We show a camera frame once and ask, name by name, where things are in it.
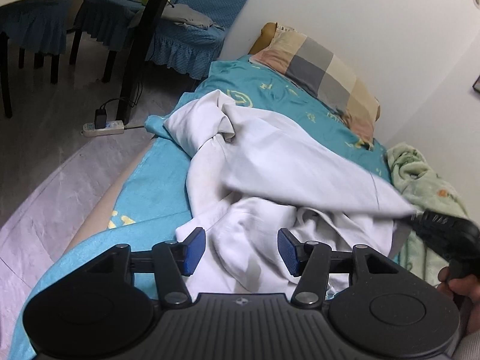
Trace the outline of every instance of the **chair leg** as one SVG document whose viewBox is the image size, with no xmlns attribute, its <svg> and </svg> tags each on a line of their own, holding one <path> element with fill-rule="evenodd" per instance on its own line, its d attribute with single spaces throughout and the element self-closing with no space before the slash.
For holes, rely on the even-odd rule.
<svg viewBox="0 0 480 360">
<path fill-rule="evenodd" d="M 18 51 L 18 69 L 23 69 L 23 65 L 25 64 L 25 49 L 20 47 Z"/>
<path fill-rule="evenodd" d="M 44 57 L 41 52 L 36 52 L 33 58 L 33 68 L 38 69 L 43 67 Z"/>
<path fill-rule="evenodd" d="M 113 64 L 115 63 L 115 57 L 117 56 L 116 51 L 109 51 L 109 56 L 106 59 L 105 71 L 103 72 L 103 83 L 109 83 L 112 78 Z"/>
<path fill-rule="evenodd" d="M 77 62 L 78 46 L 80 45 L 80 39 L 82 38 L 82 30 L 76 30 L 73 37 L 73 43 L 71 44 L 70 61 L 71 65 L 75 65 Z"/>
<path fill-rule="evenodd" d="M 50 66 L 50 82 L 56 84 L 59 81 L 59 62 L 60 55 L 52 55 L 52 62 Z"/>
<path fill-rule="evenodd" d="M 0 83 L 5 116 L 11 118 L 10 89 L 8 86 L 8 36 L 4 32 L 0 34 Z"/>
</svg>

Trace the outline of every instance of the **power strip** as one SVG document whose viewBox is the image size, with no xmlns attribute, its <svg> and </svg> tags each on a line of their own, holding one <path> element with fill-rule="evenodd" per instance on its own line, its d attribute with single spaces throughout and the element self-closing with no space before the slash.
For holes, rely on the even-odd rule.
<svg viewBox="0 0 480 360">
<path fill-rule="evenodd" d="M 105 128 L 95 128 L 94 123 L 83 125 L 82 135 L 87 138 L 99 137 L 100 135 L 123 134 L 125 126 L 121 120 L 107 122 Z"/>
</svg>

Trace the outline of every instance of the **mattress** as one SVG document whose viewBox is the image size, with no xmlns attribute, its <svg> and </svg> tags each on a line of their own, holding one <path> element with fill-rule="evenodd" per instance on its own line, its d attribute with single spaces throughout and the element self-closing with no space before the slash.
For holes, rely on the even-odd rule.
<svg viewBox="0 0 480 360">
<path fill-rule="evenodd" d="M 301 125 L 311 137 L 342 157 L 389 180 L 385 148 L 378 142 L 371 150 L 317 99 L 267 67 L 248 62 L 213 62 L 209 78 L 195 93 L 184 93 L 176 109 L 187 102 L 220 89 L 242 107 L 257 107 L 282 113 Z M 185 180 L 190 158 L 163 128 L 163 118 L 151 116 L 146 128 L 158 135 L 123 185 L 112 212 L 109 230 L 81 242 L 63 255 L 38 281 L 30 298 L 74 269 L 117 243 L 128 243 L 133 251 L 148 250 L 158 242 L 173 239 L 175 229 L 191 219 Z M 135 286 L 156 298 L 152 274 L 138 274 Z M 31 359 L 30 346 L 21 318 L 15 327 L 10 359 Z"/>
</svg>

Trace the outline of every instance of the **blue gripper pad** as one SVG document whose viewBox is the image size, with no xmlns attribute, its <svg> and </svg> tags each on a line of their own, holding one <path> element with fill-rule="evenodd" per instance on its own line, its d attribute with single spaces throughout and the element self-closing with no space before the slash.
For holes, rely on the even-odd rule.
<svg viewBox="0 0 480 360">
<path fill-rule="evenodd" d="M 190 276 L 195 272 L 200 259 L 205 252 L 206 234 L 205 230 L 197 227 L 190 235 L 182 242 L 187 247 L 185 259 L 183 260 L 183 276 Z"/>
<path fill-rule="evenodd" d="M 292 276 L 300 276 L 300 261 L 297 246 L 302 244 L 286 228 L 282 228 L 277 234 L 277 247 L 286 268 Z"/>
</svg>

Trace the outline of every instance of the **round pad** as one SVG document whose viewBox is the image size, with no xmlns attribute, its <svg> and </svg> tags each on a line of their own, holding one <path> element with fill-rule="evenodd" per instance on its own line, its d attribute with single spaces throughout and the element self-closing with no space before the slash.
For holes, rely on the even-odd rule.
<svg viewBox="0 0 480 360">
<path fill-rule="evenodd" d="M 153 316 L 152 303 L 141 290 L 92 274 L 75 286 L 59 282 L 33 297 L 23 325 L 37 352 L 56 358 L 99 357 L 133 344 Z"/>
<path fill-rule="evenodd" d="M 441 353 L 459 324 L 455 304 L 410 274 L 373 274 L 337 294 L 328 319 L 354 346 L 406 359 Z"/>
<path fill-rule="evenodd" d="M 404 294 L 380 295 L 370 303 L 370 312 L 381 322 L 408 326 L 425 316 L 425 306 L 418 299 Z"/>
</svg>

